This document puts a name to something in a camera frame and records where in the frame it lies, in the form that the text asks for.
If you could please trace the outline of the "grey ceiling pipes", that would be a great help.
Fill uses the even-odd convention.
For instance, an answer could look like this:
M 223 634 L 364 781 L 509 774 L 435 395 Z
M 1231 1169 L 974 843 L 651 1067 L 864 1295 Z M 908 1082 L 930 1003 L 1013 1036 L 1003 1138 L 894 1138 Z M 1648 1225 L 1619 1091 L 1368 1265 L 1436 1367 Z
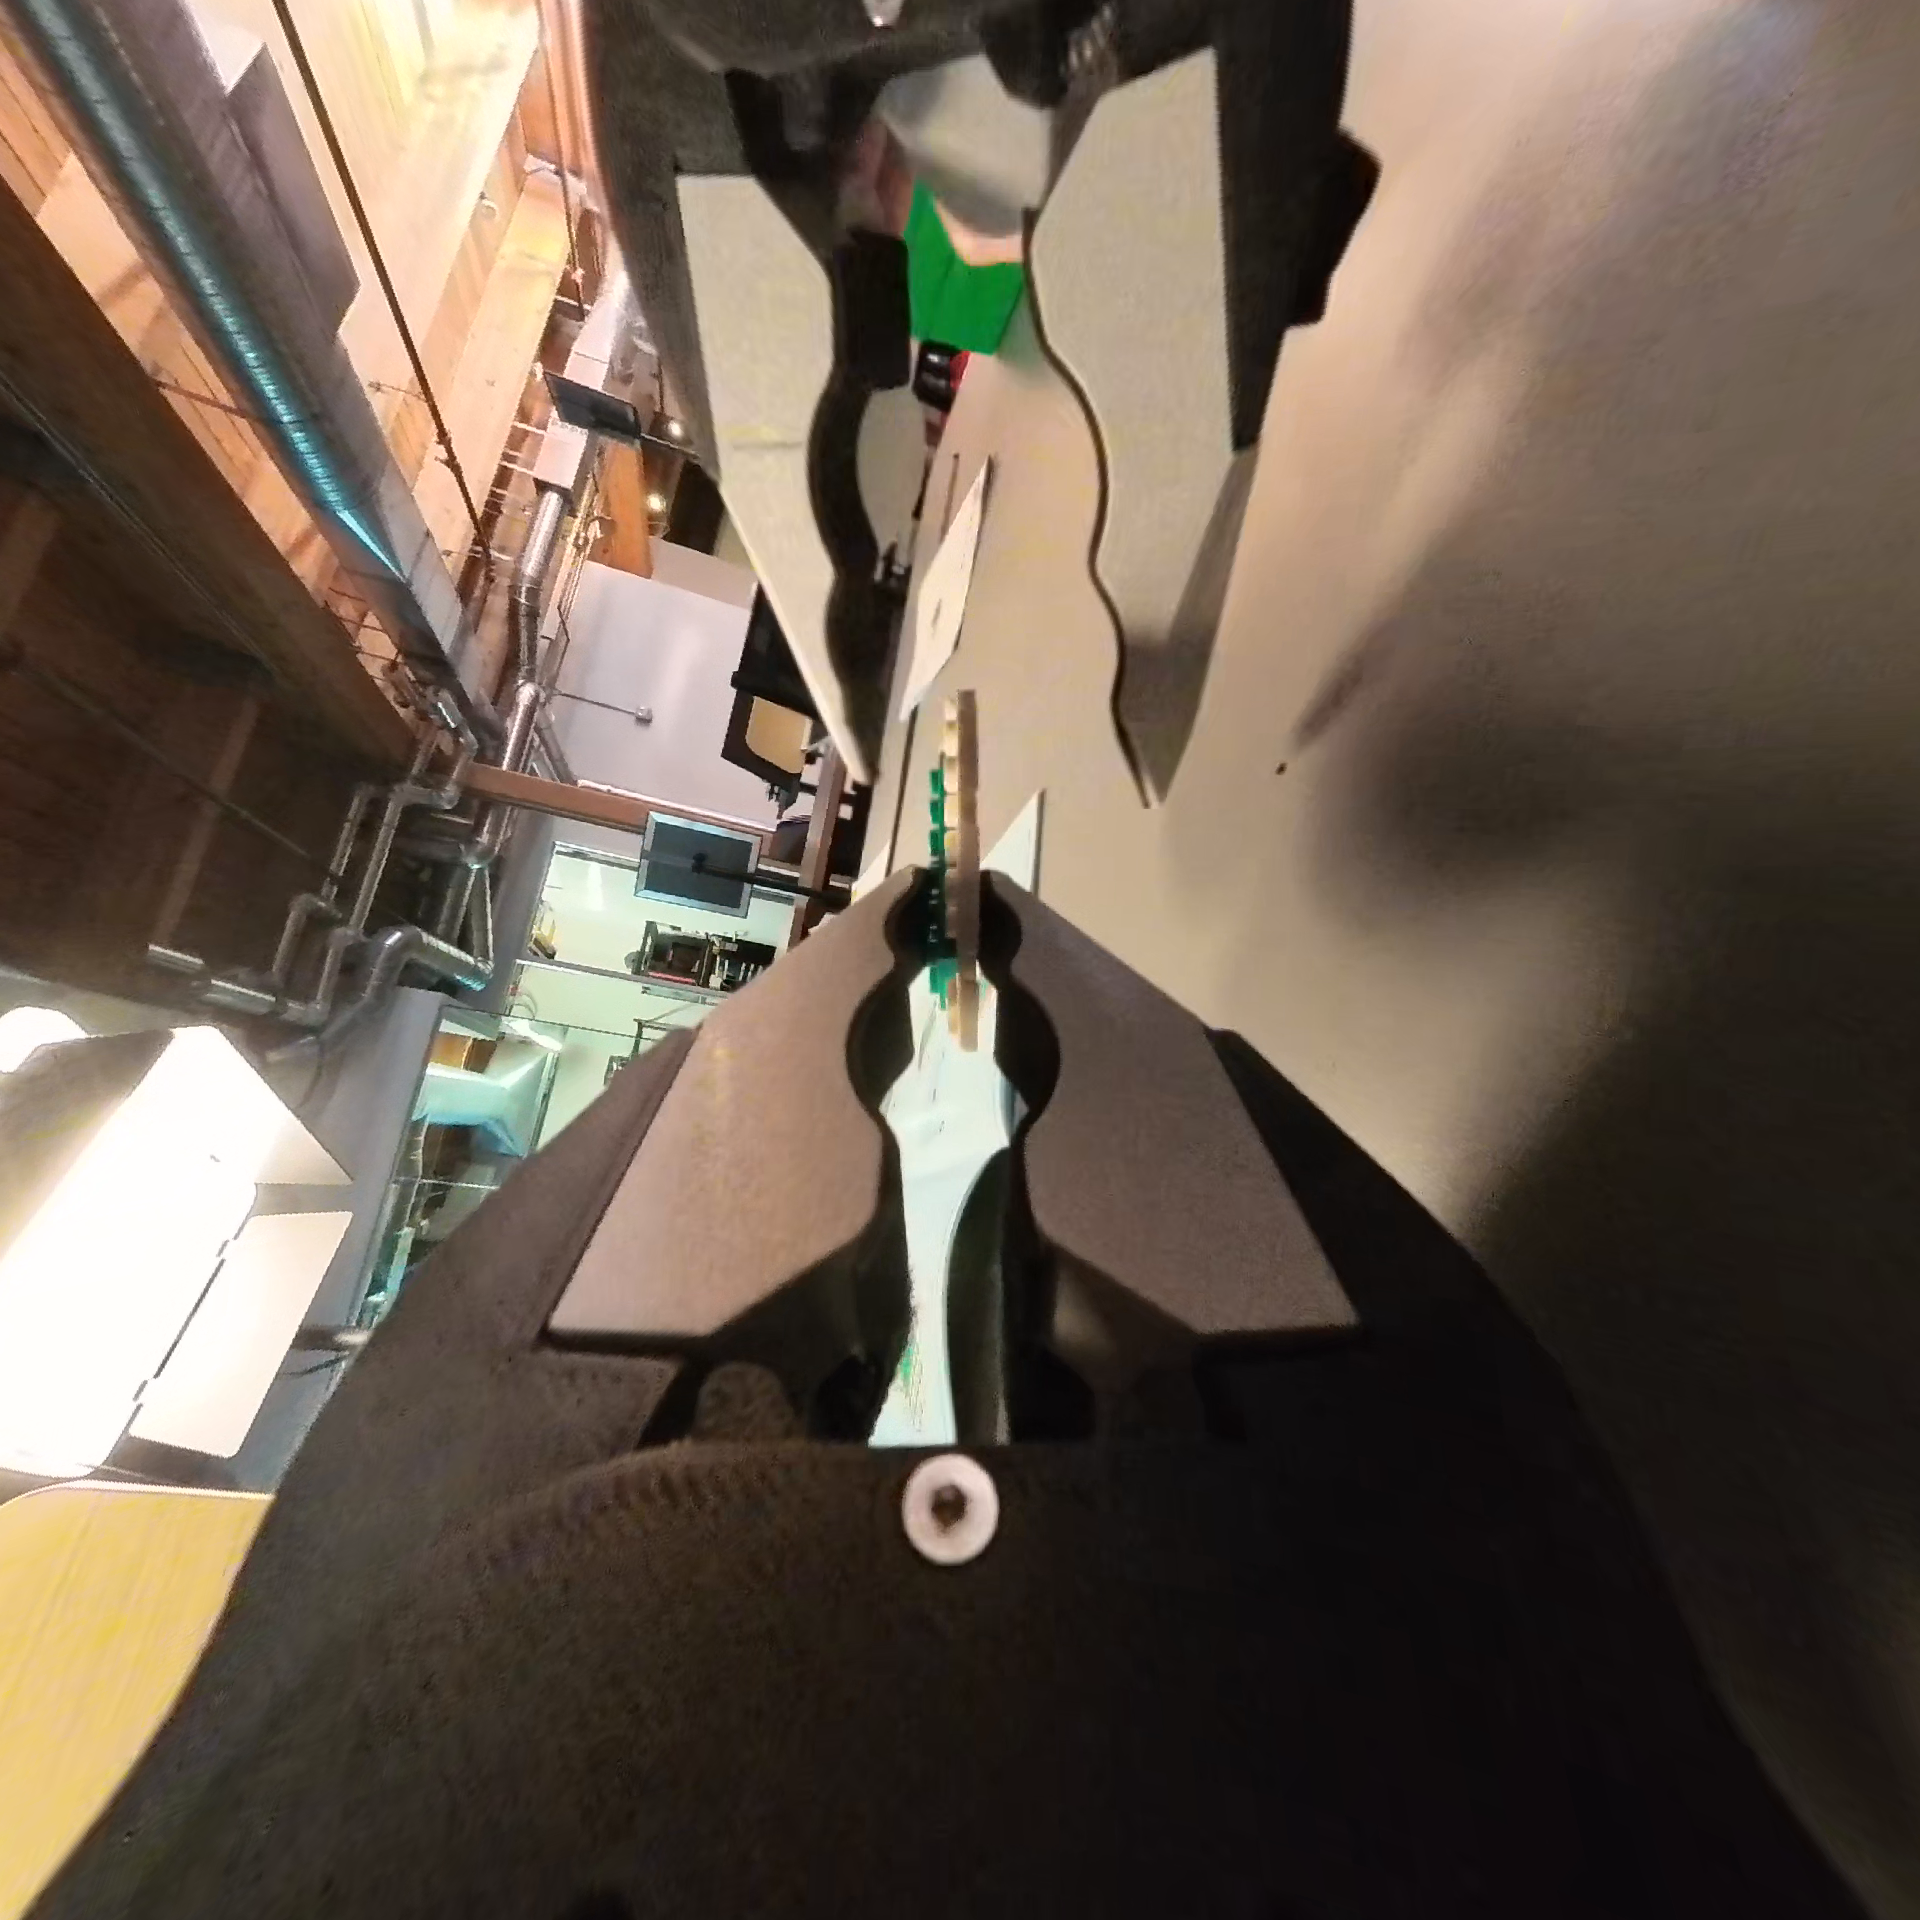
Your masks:
M 181 975 L 191 997 L 215 1010 L 288 1026 L 290 1051 L 322 1051 L 370 1019 L 410 972 L 458 991 L 483 991 L 496 972 L 491 871 L 504 849 L 516 803 L 483 787 L 485 778 L 527 778 L 544 710 L 558 686 L 558 645 L 544 634 L 547 597 L 558 578 L 562 535 L 574 522 L 574 489 L 539 481 L 535 508 L 509 583 L 514 682 L 493 758 L 446 701 L 439 732 L 454 754 L 443 778 L 430 778 L 432 742 L 422 742 L 405 780 L 360 783 L 342 815 L 318 891 L 286 908 L 271 965 L 235 975 L 211 970 L 194 954 L 148 943 L 146 962 Z M 413 815 L 452 819 L 463 835 L 427 841 L 446 857 L 446 877 L 424 924 L 374 930 L 373 908 Z

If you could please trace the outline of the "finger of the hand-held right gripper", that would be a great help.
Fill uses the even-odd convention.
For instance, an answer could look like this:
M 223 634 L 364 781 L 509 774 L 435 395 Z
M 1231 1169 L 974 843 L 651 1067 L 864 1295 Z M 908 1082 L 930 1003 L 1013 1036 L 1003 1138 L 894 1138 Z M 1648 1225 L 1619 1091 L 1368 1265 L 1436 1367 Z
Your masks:
M 717 489 L 812 707 L 871 783 L 900 595 L 860 482 L 874 404 L 908 382 L 908 250 L 892 230 L 815 236 L 752 177 L 684 177 L 679 219 Z
M 1042 350 L 1095 447 L 1091 581 L 1117 643 L 1110 710 L 1141 803 L 1192 735 L 1258 451 L 1231 435 L 1216 57 L 1107 92 L 1029 230 Z

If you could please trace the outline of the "wooden board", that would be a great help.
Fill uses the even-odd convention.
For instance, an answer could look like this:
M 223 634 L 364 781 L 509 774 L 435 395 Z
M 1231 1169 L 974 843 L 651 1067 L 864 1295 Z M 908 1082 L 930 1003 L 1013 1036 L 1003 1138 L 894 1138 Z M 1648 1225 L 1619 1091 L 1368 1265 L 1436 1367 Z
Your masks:
M 270 1495 L 62 1481 L 3 1506 L 3 1916 L 22 1916 L 194 1670 Z

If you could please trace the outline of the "white paper sheet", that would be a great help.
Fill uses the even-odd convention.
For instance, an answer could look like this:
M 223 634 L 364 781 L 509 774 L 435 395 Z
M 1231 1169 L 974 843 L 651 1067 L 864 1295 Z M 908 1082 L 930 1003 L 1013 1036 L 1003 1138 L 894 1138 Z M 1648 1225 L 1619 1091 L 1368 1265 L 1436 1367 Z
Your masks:
M 992 498 L 994 461 L 984 461 L 933 548 L 910 621 L 899 718 L 908 719 L 947 670 L 963 637 L 980 529 Z

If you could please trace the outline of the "screen on stand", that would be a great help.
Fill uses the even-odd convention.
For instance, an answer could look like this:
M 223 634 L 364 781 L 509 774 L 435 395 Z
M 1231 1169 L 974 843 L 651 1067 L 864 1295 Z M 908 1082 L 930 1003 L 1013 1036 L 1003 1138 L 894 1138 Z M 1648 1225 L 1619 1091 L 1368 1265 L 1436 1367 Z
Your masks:
M 650 903 L 742 922 L 752 911 L 758 866 L 760 833 L 655 807 L 639 830 L 632 891 Z

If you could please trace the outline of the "white light panel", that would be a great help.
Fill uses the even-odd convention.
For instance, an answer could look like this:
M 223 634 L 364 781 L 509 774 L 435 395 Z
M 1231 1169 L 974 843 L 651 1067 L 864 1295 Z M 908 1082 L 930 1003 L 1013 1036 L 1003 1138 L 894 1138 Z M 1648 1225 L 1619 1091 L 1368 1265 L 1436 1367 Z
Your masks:
M 352 1178 L 211 1025 L 3 1019 L 3 1466 L 232 1458 L 352 1225 Z

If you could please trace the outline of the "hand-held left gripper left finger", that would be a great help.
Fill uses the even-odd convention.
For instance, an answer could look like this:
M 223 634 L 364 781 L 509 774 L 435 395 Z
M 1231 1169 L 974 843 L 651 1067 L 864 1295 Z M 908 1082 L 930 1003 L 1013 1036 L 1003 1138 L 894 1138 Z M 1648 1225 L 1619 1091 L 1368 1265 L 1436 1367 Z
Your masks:
M 576 1262 L 562 1346 L 749 1362 L 877 1410 L 910 1326 L 895 1138 L 924 873 L 890 875 L 694 1031 Z

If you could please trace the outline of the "green lego piece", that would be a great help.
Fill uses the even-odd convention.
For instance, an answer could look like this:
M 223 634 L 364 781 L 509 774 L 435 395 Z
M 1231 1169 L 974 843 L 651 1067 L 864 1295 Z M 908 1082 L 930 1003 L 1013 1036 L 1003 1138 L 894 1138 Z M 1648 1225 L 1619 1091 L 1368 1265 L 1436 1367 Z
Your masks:
M 902 243 L 914 341 L 996 355 L 1023 300 L 1023 233 L 980 233 L 914 181 Z

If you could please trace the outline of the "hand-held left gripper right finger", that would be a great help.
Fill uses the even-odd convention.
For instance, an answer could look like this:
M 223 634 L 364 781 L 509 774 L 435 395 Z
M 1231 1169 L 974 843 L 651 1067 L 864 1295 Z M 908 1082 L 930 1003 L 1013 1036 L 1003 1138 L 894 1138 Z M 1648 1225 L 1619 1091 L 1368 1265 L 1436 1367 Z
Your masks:
M 1011 1140 L 967 1201 L 972 1420 L 1221 1420 L 1219 1373 L 1357 1313 L 1204 1025 L 980 882 Z

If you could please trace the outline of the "silver corrugated ventilation duct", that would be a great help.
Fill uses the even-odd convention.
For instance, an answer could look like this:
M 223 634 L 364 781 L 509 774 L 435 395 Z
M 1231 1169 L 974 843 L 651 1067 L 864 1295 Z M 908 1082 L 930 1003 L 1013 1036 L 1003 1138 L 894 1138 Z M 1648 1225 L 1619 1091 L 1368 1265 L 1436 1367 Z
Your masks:
M 181 5 L 4 5 L 109 203 L 245 415 L 325 529 L 384 589 L 405 581 L 368 438 L 328 395 L 312 302 Z

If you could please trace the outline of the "round tan lego plate build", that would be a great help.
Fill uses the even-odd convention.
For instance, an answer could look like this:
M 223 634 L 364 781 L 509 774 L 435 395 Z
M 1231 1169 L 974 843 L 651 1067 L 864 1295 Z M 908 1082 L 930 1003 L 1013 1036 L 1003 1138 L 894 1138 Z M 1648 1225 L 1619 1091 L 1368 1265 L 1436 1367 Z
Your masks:
M 963 1051 L 980 1044 L 980 900 L 979 707 L 972 687 L 955 690 L 942 714 L 934 762 L 926 780 L 928 861 L 920 917 L 920 962 L 928 989 Z

